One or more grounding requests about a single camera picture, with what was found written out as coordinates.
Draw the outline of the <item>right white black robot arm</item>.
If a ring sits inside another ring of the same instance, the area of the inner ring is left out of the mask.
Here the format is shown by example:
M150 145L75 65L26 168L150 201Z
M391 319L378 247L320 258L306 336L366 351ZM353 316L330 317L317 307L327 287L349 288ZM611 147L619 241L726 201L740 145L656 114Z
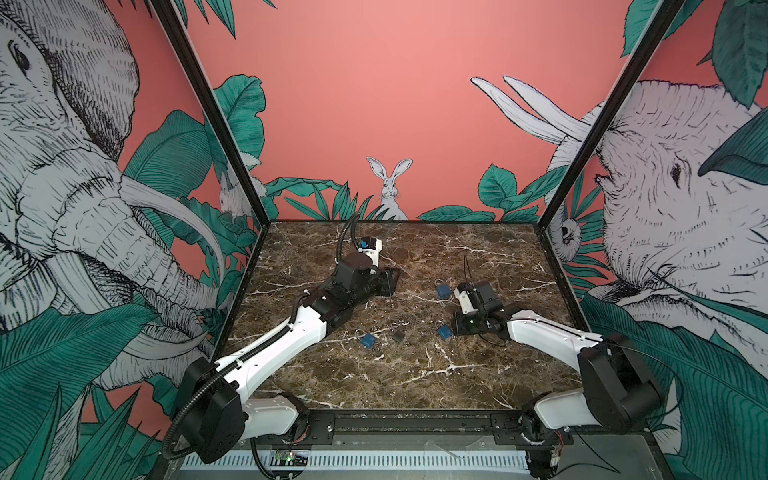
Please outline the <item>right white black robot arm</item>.
M505 305L489 282L454 289L459 335L494 334L527 345L578 373L581 386L531 401L518 420L531 445L542 445L567 427L600 426L625 434L663 404L662 389L634 344L621 334L600 335Z

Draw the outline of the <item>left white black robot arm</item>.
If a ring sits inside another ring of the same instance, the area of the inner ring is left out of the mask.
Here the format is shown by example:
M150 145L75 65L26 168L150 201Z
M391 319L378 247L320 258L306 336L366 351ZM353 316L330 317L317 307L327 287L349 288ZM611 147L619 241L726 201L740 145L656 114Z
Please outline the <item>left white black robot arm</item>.
M371 298L395 293L402 273L379 262L383 242L356 236L357 215L344 224L329 278L304 292L289 317L250 345L217 361L200 359L185 371L161 455L171 461L196 454L210 464L241 440L303 442L310 413L296 396L254 398L254 392L298 354L320 343Z

